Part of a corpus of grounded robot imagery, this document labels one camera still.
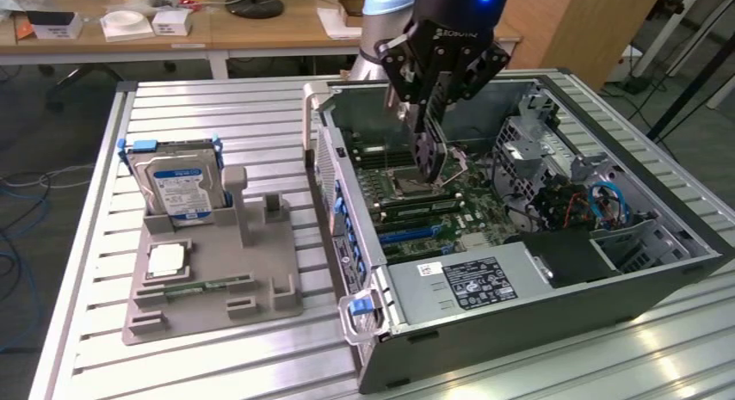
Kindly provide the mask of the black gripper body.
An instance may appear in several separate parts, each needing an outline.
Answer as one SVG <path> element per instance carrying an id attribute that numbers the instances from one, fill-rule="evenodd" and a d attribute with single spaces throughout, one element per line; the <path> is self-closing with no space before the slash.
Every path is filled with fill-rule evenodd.
<path id="1" fill-rule="evenodd" d="M 507 0 L 415 0 L 406 34 L 422 34 L 429 98 L 441 82 L 441 75 L 455 71 L 461 54 L 474 60 L 491 46 L 497 46 L 494 29 L 499 24 Z M 443 86 L 442 99 L 447 103 L 450 82 Z"/>

